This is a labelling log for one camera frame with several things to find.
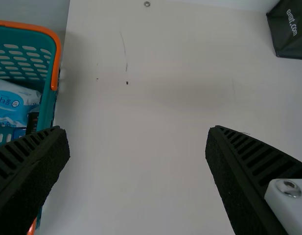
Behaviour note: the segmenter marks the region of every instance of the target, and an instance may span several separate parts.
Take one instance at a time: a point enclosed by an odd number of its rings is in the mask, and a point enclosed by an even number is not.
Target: white wall
[[[71,159],[40,235],[232,235],[205,160],[215,125],[302,161],[302,60],[275,56],[265,15],[143,2],[71,0],[56,112]]]
[[[279,0],[170,0],[186,3],[198,3],[210,6],[220,6],[231,9],[255,12],[268,12]]]
[[[70,0],[2,0],[0,20],[41,25],[65,40]]]

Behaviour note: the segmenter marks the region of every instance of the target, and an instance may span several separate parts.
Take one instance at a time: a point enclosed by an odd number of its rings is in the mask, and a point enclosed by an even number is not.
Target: black mark
[[[125,41],[123,39],[122,33],[120,32],[120,36],[121,36],[121,40],[122,40],[122,44],[123,44],[123,50],[124,50],[124,54],[125,54],[125,58],[126,58],[126,71],[128,70],[128,59],[127,59],[127,54],[126,54],[126,45],[125,45]]]

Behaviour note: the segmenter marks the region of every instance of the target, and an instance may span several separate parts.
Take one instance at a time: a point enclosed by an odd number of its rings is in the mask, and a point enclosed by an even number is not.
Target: black foam pad
[[[59,127],[0,146],[0,235],[27,233],[69,158]]]
[[[302,163],[222,126],[209,130],[206,160],[236,235],[286,235],[264,200],[276,178],[302,179]]]

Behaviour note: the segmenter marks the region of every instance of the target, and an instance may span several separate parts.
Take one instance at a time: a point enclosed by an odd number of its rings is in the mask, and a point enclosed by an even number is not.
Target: black bag
[[[302,59],[302,0],[280,0],[266,16],[276,56]]]

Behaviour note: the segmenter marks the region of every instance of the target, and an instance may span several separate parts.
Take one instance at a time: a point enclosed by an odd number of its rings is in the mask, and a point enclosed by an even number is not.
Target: basket handle
[[[54,42],[56,44],[56,52],[55,52],[54,64],[53,64],[53,68],[52,68],[51,89],[52,89],[52,91],[56,91],[57,84],[58,84],[58,71],[59,71],[59,65],[60,65],[61,53],[62,53],[61,41],[60,41],[59,37],[57,36],[57,34],[48,28],[45,28],[42,26],[37,26],[34,24],[28,24],[28,23],[0,21],[0,26],[9,27],[9,28],[25,29],[25,30],[31,30],[31,31],[44,33],[54,40]]]

